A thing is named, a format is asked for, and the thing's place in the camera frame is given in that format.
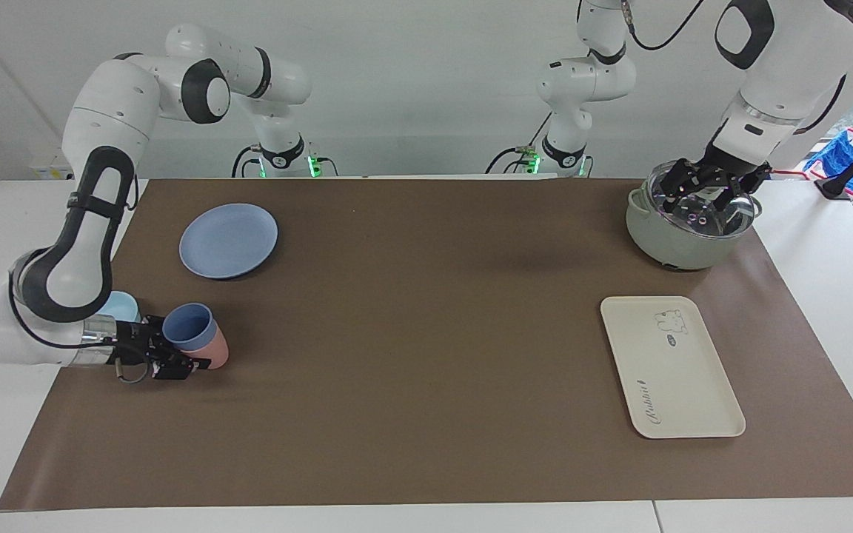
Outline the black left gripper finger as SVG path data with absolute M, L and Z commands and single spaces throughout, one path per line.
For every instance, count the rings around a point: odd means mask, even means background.
M 754 169 L 745 175 L 726 172 L 726 206 L 739 197 L 749 197 L 771 175 L 771 169 Z
M 688 159 L 667 161 L 655 167 L 655 209 L 676 210 L 697 191 L 700 166 Z

